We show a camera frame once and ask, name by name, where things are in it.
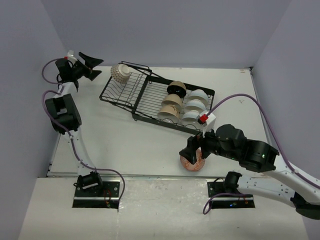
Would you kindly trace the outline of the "brown dotted white bowl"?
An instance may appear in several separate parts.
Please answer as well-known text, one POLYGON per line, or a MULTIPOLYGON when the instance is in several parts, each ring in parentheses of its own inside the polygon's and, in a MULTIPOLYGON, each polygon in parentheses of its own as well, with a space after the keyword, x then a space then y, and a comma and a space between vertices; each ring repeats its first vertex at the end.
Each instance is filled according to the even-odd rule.
POLYGON ((131 76, 131 71, 127 65, 119 63, 111 67, 110 74, 116 82, 126 84, 131 76))

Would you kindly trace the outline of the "tan bowl with leaf motif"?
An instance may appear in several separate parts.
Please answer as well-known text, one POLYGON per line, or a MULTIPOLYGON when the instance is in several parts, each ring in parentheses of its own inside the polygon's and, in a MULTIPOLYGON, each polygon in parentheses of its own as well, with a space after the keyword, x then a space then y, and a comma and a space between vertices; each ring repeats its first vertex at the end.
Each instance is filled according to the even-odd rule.
POLYGON ((176 124, 179 122, 180 112, 174 105, 169 104, 159 110, 157 117, 164 122, 176 124))

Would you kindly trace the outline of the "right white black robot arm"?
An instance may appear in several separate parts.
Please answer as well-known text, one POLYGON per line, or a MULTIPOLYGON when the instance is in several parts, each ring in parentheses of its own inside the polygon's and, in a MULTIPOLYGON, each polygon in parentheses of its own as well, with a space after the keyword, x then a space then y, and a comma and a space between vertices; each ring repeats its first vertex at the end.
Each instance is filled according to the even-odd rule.
POLYGON ((247 171, 263 173, 269 177, 255 180, 235 171, 228 172, 223 189, 210 197, 203 208, 203 214, 208 214, 212 209, 214 198, 257 195, 293 207, 306 218, 319 220, 320 191, 316 188, 319 180, 290 167, 279 151, 268 143, 248 139, 242 130, 225 124, 217 130, 199 132, 189 137, 179 155, 194 165, 197 162, 197 150, 201 151, 204 159, 211 154, 224 157, 238 162, 247 171))

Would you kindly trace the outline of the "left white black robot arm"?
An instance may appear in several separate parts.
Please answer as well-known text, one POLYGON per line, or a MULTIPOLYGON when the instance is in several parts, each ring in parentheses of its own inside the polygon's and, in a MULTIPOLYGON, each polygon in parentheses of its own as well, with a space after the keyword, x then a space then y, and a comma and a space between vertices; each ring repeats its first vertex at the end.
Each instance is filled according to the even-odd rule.
POLYGON ((54 83, 57 90, 44 92, 41 103, 53 129, 66 139, 74 154, 78 175, 76 189, 97 197, 103 193, 104 184, 86 150, 81 131, 82 119, 73 95, 79 90, 79 79, 84 77, 93 81, 102 73, 95 67, 104 61, 82 52, 79 52, 78 56, 84 62, 76 58, 72 50, 69 50, 66 56, 50 61, 54 62, 58 69, 54 83))

